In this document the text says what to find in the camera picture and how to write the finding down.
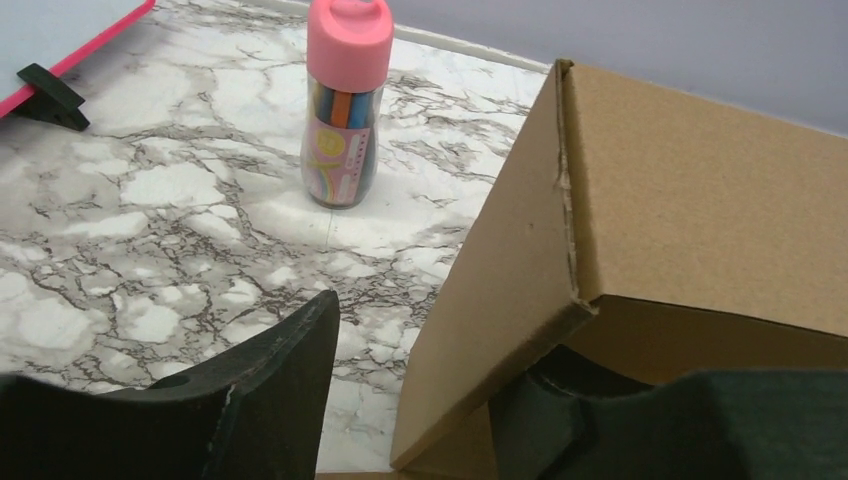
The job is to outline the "brown cardboard box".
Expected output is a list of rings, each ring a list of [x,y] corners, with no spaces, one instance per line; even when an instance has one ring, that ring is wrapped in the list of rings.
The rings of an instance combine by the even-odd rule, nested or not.
[[[649,384],[847,364],[847,141],[550,71],[411,349],[390,479],[491,479],[487,401],[558,345]]]

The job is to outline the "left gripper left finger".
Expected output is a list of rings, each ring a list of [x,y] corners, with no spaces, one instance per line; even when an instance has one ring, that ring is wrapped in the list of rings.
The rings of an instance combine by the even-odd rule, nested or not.
[[[145,389],[1,378],[5,479],[311,479],[340,325],[325,290],[267,330]]]

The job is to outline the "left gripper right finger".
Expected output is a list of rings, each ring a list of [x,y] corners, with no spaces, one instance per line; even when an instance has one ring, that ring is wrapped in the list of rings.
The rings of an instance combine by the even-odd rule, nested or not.
[[[700,371],[651,386],[559,346],[488,408],[503,479],[847,475],[843,371]]]

